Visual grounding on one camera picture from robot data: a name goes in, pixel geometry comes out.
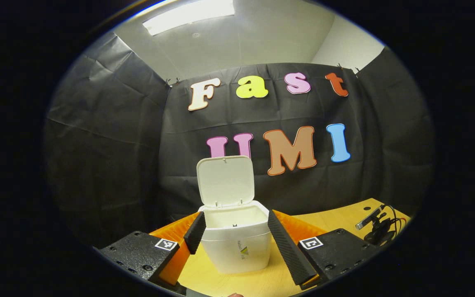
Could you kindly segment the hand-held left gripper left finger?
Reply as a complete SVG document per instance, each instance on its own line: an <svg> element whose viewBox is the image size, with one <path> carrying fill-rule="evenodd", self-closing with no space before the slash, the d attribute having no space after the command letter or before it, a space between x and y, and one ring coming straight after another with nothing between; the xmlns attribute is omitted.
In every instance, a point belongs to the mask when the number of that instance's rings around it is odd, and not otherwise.
<svg viewBox="0 0 475 297"><path fill-rule="evenodd" d="M183 289L179 277L197 252L205 228L205 214L198 211L151 233L133 231L96 253L145 282L164 289Z"/></svg>

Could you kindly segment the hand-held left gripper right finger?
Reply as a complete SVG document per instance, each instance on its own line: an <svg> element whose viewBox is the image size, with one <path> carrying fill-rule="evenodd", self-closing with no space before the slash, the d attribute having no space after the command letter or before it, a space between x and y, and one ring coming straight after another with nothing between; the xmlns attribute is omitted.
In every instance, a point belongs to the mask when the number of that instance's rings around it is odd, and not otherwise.
<svg viewBox="0 0 475 297"><path fill-rule="evenodd" d="M381 249L343 228L326 232L276 210L269 211L268 227L294 284L302 290L347 274Z"/></svg>

